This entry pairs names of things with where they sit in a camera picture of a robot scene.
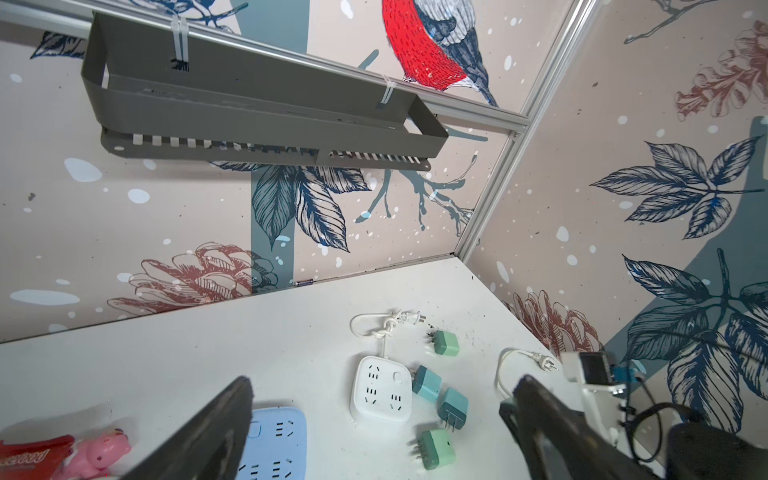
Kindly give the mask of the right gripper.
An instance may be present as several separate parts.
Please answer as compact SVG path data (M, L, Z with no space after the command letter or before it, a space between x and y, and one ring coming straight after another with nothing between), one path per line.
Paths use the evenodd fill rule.
M525 419L524 411L514 398L508 398L501 402L499 407L499 415L522 452L523 458L526 462L526 471L530 472L530 422Z

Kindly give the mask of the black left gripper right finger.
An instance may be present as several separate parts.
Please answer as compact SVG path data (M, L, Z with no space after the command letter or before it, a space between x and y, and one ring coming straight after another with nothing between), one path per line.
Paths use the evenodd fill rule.
M536 378L525 375L513 398L531 425L532 479L652 479L600 437L578 412L567 407Z

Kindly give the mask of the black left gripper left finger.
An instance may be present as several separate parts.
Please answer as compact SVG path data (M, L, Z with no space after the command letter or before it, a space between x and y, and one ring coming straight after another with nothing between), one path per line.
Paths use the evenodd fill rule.
M237 377L124 478L235 478L251 424L252 401L250 380Z

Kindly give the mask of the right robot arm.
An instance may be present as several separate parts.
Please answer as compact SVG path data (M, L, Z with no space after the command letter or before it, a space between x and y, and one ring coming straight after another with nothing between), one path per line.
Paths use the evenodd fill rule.
M767 450L702 423L667 435L661 474L635 464L564 405L520 407L504 401L499 416L519 446L532 479L765 479Z

